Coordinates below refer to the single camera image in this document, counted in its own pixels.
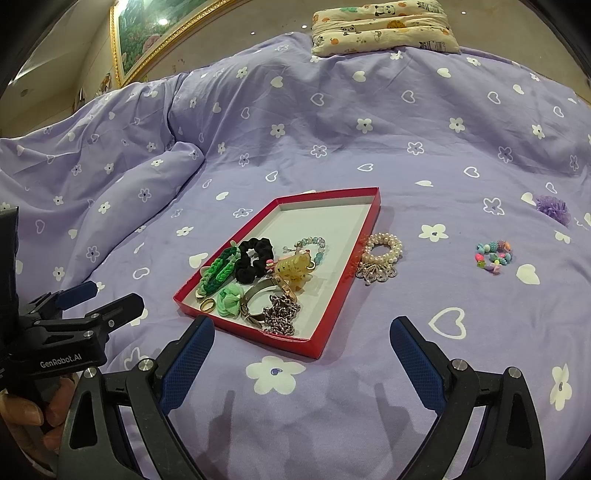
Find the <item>left hand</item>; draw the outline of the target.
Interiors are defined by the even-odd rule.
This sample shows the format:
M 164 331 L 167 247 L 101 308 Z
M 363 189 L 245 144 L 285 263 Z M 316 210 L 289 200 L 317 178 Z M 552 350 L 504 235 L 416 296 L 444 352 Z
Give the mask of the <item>left hand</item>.
M 64 422 L 78 384 L 76 374 L 62 376 L 59 387 L 45 410 L 34 402 L 1 392 L 1 416 L 19 448 L 36 461 L 47 452 L 58 453 Z M 27 427 L 50 426 L 50 431 L 35 441 Z

